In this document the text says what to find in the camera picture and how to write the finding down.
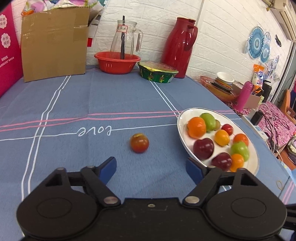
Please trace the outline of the glass pitcher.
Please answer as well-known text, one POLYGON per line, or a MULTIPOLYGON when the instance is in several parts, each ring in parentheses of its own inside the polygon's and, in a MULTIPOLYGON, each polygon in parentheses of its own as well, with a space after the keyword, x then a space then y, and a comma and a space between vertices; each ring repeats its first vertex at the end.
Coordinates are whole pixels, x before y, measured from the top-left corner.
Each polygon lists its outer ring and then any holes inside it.
MULTIPOLYGON (((111 44, 111 52, 120 52, 122 20, 117 21, 116 32, 111 44)), ((133 55, 141 49, 143 32, 137 29, 137 22, 125 20, 125 54, 133 55)))

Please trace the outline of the red plastic basket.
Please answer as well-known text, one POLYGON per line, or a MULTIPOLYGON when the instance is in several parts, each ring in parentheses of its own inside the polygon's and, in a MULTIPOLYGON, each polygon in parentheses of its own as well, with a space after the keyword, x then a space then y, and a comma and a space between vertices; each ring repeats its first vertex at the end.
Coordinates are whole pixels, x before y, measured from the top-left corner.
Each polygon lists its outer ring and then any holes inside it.
POLYGON ((120 52, 98 52, 94 54, 98 61, 98 66, 101 71, 108 74, 127 74, 130 73, 136 63, 141 58, 137 55, 125 54, 125 58, 120 58, 120 52))

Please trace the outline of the dark red plum lower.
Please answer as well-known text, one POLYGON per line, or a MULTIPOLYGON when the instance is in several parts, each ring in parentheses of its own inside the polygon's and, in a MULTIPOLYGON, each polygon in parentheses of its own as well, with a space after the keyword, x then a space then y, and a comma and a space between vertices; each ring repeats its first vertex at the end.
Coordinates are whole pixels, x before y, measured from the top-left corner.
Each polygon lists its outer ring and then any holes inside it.
POLYGON ((228 153, 222 152, 211 160, 211 165, 220 168, 223 171, 229 171, 232 164, 228 153))

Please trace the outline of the small orange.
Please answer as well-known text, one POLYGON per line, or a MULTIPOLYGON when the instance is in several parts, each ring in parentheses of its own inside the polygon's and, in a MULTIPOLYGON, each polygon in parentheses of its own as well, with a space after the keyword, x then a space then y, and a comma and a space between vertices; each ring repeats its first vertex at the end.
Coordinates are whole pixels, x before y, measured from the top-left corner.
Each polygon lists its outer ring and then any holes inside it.
POLYGON ((230 137, 229 134, 225 130, 218 130, 215 133, 214 141, 221 147, 224 147, 229 144, 230 137))

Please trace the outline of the white power strip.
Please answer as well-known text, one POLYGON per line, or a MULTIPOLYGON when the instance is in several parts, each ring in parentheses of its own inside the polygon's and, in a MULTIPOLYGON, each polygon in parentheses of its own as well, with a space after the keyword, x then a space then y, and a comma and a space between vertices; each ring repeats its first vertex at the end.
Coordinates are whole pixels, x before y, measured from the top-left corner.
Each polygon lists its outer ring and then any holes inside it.
POLYGON ((251 118, 255 115, 255 113, 256 110, 251 109, 248 115, 242 115, 241 118, 255 133, 257 133, 266 142, 268 140, 268 136, 266 135, 266 133, 258 125, 254 125, 251 122, 251 118))

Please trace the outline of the rubber band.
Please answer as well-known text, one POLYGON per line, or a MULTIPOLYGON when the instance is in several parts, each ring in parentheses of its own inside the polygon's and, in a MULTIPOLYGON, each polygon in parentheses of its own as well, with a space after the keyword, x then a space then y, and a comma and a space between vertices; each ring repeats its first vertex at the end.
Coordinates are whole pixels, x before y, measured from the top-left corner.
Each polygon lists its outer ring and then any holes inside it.
POLYGON ((283 190, 283 184, 282 184, 282 182, 280 181, 280 180, 277 180, 276 181, 276 186, 277 186, 277 188, 281 191, 281 190, 283 190))

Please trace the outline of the orange-brown bowl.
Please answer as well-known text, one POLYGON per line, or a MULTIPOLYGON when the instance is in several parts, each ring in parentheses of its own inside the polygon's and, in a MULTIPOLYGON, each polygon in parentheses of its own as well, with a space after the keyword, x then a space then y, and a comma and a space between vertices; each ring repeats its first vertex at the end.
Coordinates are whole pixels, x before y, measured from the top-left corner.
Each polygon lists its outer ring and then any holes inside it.
POLYGON ((199 82, 203 87, 208 89, 213 95, 215 95, 218 99, 223 102, 232 102, 235 101, 238 97, 237 94, 232 91, 225 91, 214 84, 214 80, 207 76, 200 76, 199 82))

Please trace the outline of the blue fan wall decoration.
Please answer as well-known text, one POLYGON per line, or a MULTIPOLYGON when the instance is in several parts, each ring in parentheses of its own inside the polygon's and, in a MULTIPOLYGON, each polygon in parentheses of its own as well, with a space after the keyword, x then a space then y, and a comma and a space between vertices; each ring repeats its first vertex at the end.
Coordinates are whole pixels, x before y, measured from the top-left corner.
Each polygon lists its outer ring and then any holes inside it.
POLYGON ((265 32, 261 27, 255 27, 245 42, 243 53, 248 54, 251 59, 258 59, 266 63, 270 55, 271 34, 265 32))

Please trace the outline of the black stirrer in pitcher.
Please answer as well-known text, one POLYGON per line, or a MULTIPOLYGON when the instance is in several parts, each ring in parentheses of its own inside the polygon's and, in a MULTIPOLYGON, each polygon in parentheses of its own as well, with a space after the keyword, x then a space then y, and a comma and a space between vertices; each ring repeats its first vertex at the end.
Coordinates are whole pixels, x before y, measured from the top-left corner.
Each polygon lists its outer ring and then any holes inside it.
POLYGON ((125 16, 122 17, 120 58, 125 58, 125 16))

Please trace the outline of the pink shopping bag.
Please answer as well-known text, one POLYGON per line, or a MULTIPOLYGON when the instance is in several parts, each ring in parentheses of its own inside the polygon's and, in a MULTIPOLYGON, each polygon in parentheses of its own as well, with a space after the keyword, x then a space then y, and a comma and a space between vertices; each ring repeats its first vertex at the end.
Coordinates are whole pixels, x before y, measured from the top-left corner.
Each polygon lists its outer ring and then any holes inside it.
POLYGON ((11 4, 1 11, 0 25, 0 95, 4 95, 23 77, 21 50, 11 4))

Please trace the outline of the dark red plum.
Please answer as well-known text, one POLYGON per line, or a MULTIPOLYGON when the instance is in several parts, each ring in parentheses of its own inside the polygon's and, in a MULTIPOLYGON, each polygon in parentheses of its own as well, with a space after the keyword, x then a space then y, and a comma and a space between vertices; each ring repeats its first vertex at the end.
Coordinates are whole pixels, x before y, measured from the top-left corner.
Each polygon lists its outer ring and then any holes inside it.
POLYGON ((232 164, 228 153, 222 152, 211 160, 211 165, 220 168, 223 171, 229 171, 232 164))
POLYGON ((214 143, 210 138, 199 139, 194 142, 193 153, 201 161, 209 159, 214 152, 214 143))

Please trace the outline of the green apple on plate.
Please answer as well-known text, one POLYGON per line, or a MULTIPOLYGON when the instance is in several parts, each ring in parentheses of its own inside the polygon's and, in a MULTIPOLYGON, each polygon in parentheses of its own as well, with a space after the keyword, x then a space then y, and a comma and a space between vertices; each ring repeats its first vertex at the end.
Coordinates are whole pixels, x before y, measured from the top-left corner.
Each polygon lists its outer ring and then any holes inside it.
POLYGON ((243 156, 243 159, 246 162, 249 159, 249 149, 248 149, 248 146, 243 141, 236 142, 236 143, 234 143, 231 146, 231 148, 230 148, 230 154, 231 155, 240 154, 241 156, 243 156))

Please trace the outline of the red thermos jug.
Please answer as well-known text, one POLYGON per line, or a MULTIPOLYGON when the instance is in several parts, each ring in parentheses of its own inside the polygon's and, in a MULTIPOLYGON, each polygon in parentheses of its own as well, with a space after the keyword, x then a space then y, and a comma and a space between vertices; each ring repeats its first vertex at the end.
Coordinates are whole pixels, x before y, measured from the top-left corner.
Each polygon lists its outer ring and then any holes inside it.
POLYGON ((161 63, 178 70, 175 78, 185 78, 198 35, 195 23, 195 20, 178 17, 166 40, 161 63))

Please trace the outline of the green apple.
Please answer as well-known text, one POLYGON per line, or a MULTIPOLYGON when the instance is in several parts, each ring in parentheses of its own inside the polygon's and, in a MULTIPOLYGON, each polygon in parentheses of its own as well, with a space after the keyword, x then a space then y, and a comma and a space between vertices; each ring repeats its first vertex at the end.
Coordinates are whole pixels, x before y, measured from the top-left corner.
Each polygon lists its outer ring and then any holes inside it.
POLYGON ((202 118, 206 124, 206 131, 209 133, 213 130, 215 130, 216 127, 216 120, 214 116, 210 113, 202 113, 200 115, 200 118, 202 118))
POLYGON ((249 149, 248 149, 248 146, 243 141, 236 142, 236 143, 234 143, 231 146, 231 148, 230 148, 230 154, 231 155, 240 154, 241 156, 243 156, 243 159, 246 162, 249 159, 249 149))

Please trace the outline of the small brown longan fruit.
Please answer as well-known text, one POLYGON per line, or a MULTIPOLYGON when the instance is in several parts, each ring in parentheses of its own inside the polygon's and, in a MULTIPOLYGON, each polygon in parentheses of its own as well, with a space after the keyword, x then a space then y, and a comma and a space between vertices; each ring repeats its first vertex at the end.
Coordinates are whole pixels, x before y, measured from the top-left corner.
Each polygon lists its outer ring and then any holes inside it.
POLYGON ((219 129, 220 129, 220 126, 221 126, 220 121, 215 120, 215 128, 214 128, 214 130, 215 130, 215 131, 219 130, 219 129))

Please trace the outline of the dark red plum upper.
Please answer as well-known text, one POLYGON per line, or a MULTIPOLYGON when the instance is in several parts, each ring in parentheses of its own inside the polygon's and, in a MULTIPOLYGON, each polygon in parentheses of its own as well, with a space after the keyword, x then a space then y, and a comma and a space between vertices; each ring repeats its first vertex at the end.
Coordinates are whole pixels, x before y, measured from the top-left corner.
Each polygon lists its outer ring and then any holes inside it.
POLYGON ((214 143, 210 138, 199 139, 194 142, 193 153, 201 161, 209 159, 214 152, 214 143))

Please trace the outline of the white round plate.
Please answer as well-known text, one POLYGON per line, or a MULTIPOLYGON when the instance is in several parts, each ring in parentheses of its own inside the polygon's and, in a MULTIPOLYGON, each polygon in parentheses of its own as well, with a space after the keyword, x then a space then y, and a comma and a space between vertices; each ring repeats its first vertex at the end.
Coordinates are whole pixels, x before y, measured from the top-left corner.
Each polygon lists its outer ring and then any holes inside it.
MULTIPOLYGON (((221 113, 218 113, 216 111, 206 109, 206 108, 189 108, 182 111, 177 119, 177 127, 178 127, 180 140, 186 152, 189 154, 191 158, 193 158, 198 163, 202 164, 204 167, 210 166, 211 160, 218 154, 222 152, 226 152, 229 154, 231 151, 234 135, 239 133, 245 133, 244 130, 231 119, 227 118, 221 113), (204 161, 201 161, 193 153, 193 146, 196 140, 194 138, 191 138, 187 132, 187 123, 189 122, 189 120, 194 117, 200 116, 202 113, 210 113, 212 116, 214 116, 215 119, 220 121, 222 125, 230 124, 234 128, 234 133, 233 135, 230 136, 230 143, 224 147, 221 147, 217 143, 214 143, 214 152, 212 156, 209 159, 206 159, 204 161)), ((257 154, 257 151, 252 141, 249 141, 248 150, 249 150, 249 159, 244 163, 243 167, 248 171, 250 171, 252 174, 256 175, 259 171, 259 156, 257 154)))

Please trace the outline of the colourful floral cloth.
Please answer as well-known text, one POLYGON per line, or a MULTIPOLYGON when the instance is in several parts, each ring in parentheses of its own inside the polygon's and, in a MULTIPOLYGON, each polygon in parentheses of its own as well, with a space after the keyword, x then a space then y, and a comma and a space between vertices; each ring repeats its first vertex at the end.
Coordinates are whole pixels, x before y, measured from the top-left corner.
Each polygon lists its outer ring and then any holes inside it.
POLYGON ((91 12, 97 14, 105 7, 107 1, 97 1, 97 0, 59 0, 59 1, 26 1, 25 7, 21 13, 21 16, 28 16, 34 13, 39 13, 42 11, 49 11, 51 9, 58 8, 90 8, 91 12))

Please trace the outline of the white air conditioner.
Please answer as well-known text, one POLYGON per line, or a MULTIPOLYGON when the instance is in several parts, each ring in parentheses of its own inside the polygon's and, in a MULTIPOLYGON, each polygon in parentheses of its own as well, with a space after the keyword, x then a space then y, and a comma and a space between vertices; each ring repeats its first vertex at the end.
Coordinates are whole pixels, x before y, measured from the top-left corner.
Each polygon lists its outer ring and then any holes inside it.
POLYGON ((289 0, 263 1, 271 11, 287 39, 295 42, 295 3, 289 0))

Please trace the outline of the black power adapter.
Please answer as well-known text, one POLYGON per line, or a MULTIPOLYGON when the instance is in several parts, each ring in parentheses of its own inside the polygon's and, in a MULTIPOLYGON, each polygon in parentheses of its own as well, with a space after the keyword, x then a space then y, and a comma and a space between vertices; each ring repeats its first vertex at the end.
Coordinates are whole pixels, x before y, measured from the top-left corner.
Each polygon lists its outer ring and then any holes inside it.
POLYGON ((254 126, 257 126, 259 124, 259 122, 262 120, 263 116, 264 116, 264 113, 261 110, 258 110, 254 113, 254 115, 250 119, 250 122, 254 126))

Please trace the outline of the orange on plate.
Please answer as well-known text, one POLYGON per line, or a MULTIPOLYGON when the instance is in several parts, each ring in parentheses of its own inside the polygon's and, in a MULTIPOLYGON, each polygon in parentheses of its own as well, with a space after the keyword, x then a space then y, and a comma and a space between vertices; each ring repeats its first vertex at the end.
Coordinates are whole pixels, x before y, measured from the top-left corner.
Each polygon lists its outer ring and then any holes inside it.
POLYGON ((233 138, 233 144, 238 142, 244 142, 244 144, 246 144, 247 146, 249 145, 248 137, 243 133, 239 133, 233 138))

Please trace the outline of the small red apple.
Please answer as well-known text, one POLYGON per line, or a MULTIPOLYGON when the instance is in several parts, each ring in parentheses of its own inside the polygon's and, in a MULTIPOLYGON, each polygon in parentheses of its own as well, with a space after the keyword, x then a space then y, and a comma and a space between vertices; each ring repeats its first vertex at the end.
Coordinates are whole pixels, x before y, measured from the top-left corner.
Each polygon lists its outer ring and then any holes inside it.
POLYGON ((233 134, 233 126, 228 123, 224 124, 221 129, 224 130, 225 132, 227 132, 227 134, 229 136, 231 136, 233 134))

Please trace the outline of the pink patterned cloth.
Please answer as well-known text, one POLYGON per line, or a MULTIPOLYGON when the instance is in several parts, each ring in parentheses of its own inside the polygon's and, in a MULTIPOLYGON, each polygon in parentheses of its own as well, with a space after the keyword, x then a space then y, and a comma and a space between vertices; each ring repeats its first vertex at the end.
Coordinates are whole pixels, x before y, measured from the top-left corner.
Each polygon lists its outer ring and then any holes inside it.
POLYGON ((258 126, 273 138, 278 147, 288 143, 295 134, 295 124, 270 102, 262 103, 258 109, 264 114, 258 126))

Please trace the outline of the blue striped tablecloth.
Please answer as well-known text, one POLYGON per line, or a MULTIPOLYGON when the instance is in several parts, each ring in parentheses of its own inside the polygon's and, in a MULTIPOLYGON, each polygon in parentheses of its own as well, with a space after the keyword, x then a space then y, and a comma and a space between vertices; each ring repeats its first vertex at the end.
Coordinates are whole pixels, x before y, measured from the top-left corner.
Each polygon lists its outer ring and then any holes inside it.
POLYGON ((183 198, 195 186, 187 175, 177 130, 184 109, 207 108, 226 115, 255 144, 257 178, 284 203, 295 203, 295 187, 263 140, 232 110, 190 78, 156 84, 137 71, 110 75, 96 68, 83 75, 25 83, 1 97, 1 240, 19 240, 19 203, 56 168, 79 171, 117 159, 108 187, 120 198, 183 198), (130 138, 149 139, 135 153, 130 138), (280 180, 283 190, 276 181, 280 180))

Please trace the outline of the white cup in bowl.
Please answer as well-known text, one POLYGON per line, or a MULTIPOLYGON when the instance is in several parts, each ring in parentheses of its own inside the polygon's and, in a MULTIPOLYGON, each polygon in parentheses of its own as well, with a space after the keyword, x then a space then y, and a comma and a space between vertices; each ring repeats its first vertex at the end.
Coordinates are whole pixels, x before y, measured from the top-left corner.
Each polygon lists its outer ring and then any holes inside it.
POLYGON ((234 82, 234 78, 226 72, 218 72, 217 78, 229 85, 231 85, 234 82))

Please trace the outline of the black bottle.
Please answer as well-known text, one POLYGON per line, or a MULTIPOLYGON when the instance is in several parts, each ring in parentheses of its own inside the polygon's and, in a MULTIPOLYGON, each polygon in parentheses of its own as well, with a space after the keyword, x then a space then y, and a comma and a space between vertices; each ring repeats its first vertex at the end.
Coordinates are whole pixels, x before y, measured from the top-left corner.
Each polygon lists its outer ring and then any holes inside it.
POLYGON ((270 85, 270 81, 268 80, 263 80, 263 84, 262 84, 262 90, 263 90, 263 103, 266 103, 268 98, 269 98, 269 95, 271 93, 271 90, 272 90, 272 86, 270 85))

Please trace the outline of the cardboard box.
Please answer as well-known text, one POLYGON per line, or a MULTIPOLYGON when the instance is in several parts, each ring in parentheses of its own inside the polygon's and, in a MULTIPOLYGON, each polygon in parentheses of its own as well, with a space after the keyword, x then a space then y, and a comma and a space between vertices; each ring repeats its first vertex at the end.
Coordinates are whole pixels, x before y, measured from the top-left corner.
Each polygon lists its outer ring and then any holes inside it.
POLYGON ((21 53, 25 82, 84 74, 88 8, 60 8, 23 17, 21 53))

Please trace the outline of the orange snack package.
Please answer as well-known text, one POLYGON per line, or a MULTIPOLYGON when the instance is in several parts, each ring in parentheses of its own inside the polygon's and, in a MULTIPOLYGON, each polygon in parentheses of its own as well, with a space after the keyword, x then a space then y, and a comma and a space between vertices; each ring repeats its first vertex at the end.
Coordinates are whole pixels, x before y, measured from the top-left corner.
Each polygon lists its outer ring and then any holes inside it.
POLYGON ((253 75, 252 75, 252 84, 256 86, 263 85, 263 74, 264 74, 264 66, 254 64, 253 65, 253 75))

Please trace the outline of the small red-green tomato fruit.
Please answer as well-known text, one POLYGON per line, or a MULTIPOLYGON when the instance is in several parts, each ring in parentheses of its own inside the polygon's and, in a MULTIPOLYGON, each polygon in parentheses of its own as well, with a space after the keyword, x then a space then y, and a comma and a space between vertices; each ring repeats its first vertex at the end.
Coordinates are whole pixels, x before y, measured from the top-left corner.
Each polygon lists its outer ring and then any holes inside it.
POLYGON ((149 139, 143 133, 136 133, 130 138, 130 147, 135 153, 144 153, 149 148, 149 139))

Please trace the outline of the green instant noodle bowl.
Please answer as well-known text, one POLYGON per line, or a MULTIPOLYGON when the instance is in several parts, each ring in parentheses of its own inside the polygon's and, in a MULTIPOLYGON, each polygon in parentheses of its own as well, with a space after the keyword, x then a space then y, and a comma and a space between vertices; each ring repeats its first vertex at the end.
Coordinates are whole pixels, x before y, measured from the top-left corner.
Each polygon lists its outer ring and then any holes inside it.
POLYGON ((137 65, 142 78, 156 83, 169 83, 179 73, 171 66, 154 61, 140 61, 137 65))

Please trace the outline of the pink water bottle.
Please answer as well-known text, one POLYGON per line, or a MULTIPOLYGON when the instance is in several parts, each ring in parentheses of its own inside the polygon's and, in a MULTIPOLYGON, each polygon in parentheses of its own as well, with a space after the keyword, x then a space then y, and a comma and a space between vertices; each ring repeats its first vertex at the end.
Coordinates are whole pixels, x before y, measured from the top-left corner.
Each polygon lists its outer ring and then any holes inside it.
POLYGON ((236 103, 234 104, 234 109, 236 111, 243 110, 248 98, 252 93, 252 90, 253 90, 253 84, 250 81, 245 82, 239 96, 236 99, 236 103))

